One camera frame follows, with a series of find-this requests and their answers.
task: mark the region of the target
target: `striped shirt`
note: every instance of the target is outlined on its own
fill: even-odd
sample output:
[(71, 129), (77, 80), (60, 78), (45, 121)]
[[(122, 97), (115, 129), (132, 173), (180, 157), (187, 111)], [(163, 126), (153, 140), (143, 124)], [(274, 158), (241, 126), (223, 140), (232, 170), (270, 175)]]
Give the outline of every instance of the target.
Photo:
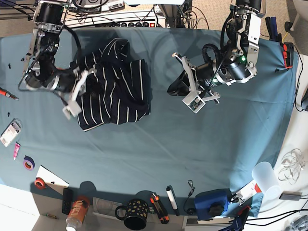
[(77, 97), (82, 109), (78, 123), (84, 131), (108, 123), (137, 122), (149, 115), (145, 62), (125, 62), (128, 52), (129, 42), (115, 38), (80, 63), (81, 71), (96, 69), (87, 78), (86, 93)]

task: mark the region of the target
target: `red screwdriver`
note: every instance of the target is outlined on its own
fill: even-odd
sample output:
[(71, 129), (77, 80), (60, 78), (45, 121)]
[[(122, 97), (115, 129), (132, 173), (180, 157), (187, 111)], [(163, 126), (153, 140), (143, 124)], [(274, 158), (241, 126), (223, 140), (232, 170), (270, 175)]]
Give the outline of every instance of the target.
[(10, 93), (8, 93), (8, 92), (6, 92), (4, 90), (0, 90), (0, 95), (4, 95), (4, 96), (6, 96), (8, 98), (11, 98), (11, 99), (14, 99), (14, 100), (19, 100), (17, 97), (12, 96)]

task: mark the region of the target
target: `clear plastic cup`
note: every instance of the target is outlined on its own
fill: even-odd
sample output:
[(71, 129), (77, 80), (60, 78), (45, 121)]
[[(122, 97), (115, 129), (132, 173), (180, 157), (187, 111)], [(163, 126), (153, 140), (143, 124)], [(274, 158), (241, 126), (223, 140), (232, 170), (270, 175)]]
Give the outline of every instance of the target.
[(261, 162), (255, 166), (251, 173), (257, 182), (264, 198), (273, 200), (281, 195), (282, 189), (279, 186), (278, 178), (269, 162)]

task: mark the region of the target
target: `mug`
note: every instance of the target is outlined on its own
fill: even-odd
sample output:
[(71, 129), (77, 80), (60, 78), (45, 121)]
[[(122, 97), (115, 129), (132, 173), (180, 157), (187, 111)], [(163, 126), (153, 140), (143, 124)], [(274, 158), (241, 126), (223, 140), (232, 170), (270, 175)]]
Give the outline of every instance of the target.
[[(119, 209), (126, 210), (124, 217), (117, 214)], [(143, 230), (148, 218), (148, 204), (140, 199), (129, 201), (127, 206), (120, 205), (115, 209), (115, 216), (124, 221), (124, 225), (130, 230)]]

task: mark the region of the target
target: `remote control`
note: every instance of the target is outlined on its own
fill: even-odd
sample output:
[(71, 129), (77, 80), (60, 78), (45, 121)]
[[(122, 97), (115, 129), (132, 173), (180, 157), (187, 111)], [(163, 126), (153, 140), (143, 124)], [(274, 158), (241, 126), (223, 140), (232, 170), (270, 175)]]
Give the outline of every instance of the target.
[(69, 188), (63, 189), (62, 213), (68, 215), (71, 211), (73, 201), (73, 191)]

